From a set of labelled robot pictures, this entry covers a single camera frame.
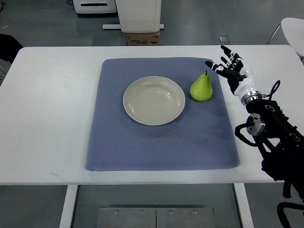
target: cardboard box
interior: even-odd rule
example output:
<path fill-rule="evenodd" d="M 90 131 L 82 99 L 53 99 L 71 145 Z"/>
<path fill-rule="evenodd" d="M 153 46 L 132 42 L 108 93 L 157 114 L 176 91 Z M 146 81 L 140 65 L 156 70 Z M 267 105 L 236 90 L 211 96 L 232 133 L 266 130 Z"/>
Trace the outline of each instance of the cardboard box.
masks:
<path fill-rule="evenodd" d="M 126 33 L 127 46 L 159 46 L 160 32 Z"/>

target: black cable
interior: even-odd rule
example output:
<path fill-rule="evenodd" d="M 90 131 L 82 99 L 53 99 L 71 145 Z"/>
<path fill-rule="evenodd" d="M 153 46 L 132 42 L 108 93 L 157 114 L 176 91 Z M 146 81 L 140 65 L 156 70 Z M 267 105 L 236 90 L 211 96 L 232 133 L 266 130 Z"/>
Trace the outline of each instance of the black cable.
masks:
<path fill-rule="evenodd" d="M 236 126 L 235 128 L 235 131 L 234 131 L 234 135 L 239 138 L 242 142 L 246 143 L 247 145 L 249 146 L 253 146 L 253 147 L 256 147 L 257 144 L 256 143 L 253 143 L 251 141 L 249 141 L 242 133 L 241 133 L 241 129 L 242 128 L 246 128 L 246 127 L 249 127 L 250 126 L 250 123 L 243 123 L 239 126 Z"/>
<path fill-rule="evenodd" d="M 304 210 L 304 205 L 296 204 L 296 203 L 288 203 L 288 202 L 282 202 L 279 203 L 276 207 L 277 215 L 280 219 L 280 222 L 284 228 L 291 228 L 288 219 L 284 213 L 284 208 L 291 208 L 291 209 L 297 209 L 297 210 Z"/>
<path fill-rule="evenodd" d="M 277 89 L 279 88 L 280 84 L 281 84 L 281 81 L 277 80 L 277 82 L 272 87 L 272 89 L 270 91 L 270 94 L 266 95 L 266 97 L 269 97 L 269 100 L 271 100 L 272 95 L 277 91 Z"/>

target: white table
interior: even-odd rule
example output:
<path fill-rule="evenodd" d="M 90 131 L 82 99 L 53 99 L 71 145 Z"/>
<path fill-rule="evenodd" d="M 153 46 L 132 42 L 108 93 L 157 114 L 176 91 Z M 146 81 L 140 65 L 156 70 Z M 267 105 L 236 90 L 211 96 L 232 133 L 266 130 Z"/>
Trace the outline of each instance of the white table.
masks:
<path fill-rule="evenodd" d="M 268 94 L 273 84 L 281 80 L 273 99 L 290 117 L 290 123 L 304 132 L 301 117 L 304 66 L 295 51 L 283 45 L 229 47 L 247 60 L 260 92 Z M 68 192 L 74 194 L 78 184 L 272 182 L 261 171 L 258 149 L 238 138 L 240 165 L 230 170 L 92 172 L 85 169 L 97 85 L 106 59 L 202 57 L 219 63 L 223 55 L 220 46 L 22 49 L 0 87 L 0 183 L 69 185 Z M 220 82 L 234 130 L 249 114 L 238 97 L 232 95 L 227 80 L 220 77 Z"/>

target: white chair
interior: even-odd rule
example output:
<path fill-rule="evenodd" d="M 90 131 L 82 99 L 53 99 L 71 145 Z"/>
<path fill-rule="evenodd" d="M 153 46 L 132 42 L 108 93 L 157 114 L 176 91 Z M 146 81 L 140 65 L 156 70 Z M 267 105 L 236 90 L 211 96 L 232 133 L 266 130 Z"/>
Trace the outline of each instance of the white chair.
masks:
<path fill-rule="evenodd" d="M 290 46 L 294 48 L 298 56 L 304 56 L 304 20 L 297 18 L 284 18 L 267 42 L 270 43 L 278 29 L 282 27 L 283 34 Z"/>

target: metal plate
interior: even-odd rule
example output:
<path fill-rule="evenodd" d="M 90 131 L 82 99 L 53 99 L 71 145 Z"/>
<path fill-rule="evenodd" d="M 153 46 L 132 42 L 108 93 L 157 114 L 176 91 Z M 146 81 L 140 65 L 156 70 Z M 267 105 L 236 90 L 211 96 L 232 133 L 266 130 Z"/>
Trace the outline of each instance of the metal plate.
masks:
<path fill-rule="evenodd" d="M 158 208 L 157 228 L 215 228 L 213 208 Z"/>
<path fill-rule="evenodd" d="M 97 228 L 156 228 L 155 208 L 100 208 Z"/>
<path fill-rule="evenodd" d="M 220 36 L 219 40 L 222 44 L 230 44 L 232 43 L 232 40 L 230 38 L 230 36 Z"/>
<path fill-rule="evenodd" d="M 213 208 L 100 208 L 97 228 L 215 228 Z"/>

